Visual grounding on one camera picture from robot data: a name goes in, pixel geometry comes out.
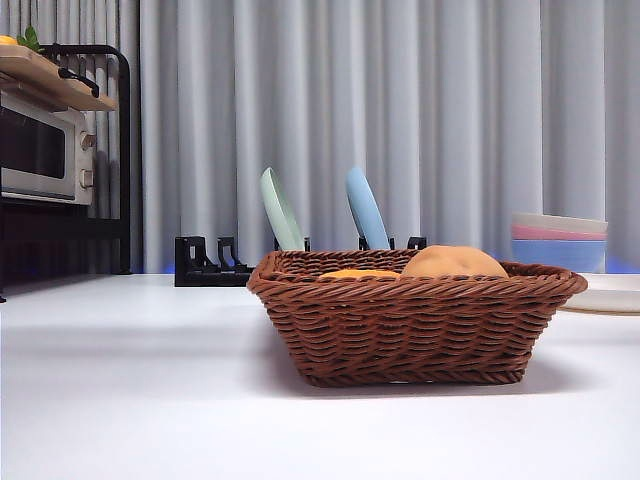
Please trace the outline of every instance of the toaster oven knob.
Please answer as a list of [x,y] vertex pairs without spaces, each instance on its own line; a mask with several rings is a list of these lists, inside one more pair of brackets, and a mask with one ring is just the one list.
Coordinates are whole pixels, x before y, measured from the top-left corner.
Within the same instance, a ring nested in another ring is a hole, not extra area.
[[93,170],[80,170],[80,186],[82,188],[93,187]]
[[80,134],[80,146],[83,150],[88,150],[91,147],[96,146],[96,136],[87,132]]

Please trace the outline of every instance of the toaster oven door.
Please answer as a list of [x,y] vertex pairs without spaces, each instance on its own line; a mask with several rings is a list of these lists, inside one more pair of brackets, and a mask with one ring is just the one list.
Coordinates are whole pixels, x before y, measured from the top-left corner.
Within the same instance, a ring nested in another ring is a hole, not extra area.
[[2,95],[3,196],[74,202],[75,126],[61,117]]

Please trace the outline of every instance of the toaster oven window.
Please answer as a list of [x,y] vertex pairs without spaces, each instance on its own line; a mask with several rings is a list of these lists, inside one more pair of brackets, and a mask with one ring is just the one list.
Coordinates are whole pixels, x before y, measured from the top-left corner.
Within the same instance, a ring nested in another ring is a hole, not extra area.
[[53,178],[64,177],[64,131],[0,107],[2,166]]

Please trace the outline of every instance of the stack of bowls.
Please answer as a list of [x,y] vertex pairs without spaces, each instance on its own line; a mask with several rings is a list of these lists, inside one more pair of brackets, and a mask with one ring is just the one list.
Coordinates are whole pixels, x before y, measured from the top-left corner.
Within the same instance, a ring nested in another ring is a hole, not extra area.
[[602,273],[607,250],[607,222],[514,213],[511,249],[517,262],[557,265],[574,272]]

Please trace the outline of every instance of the green plate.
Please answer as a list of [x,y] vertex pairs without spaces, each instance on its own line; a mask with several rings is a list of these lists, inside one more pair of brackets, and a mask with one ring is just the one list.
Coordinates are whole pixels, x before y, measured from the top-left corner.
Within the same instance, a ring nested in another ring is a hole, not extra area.
[[282,185],[271,167],[260,178],[262,201],[271,229],[282,250],[304,251],[304,238],[296,222],[293,210],[282,190]]

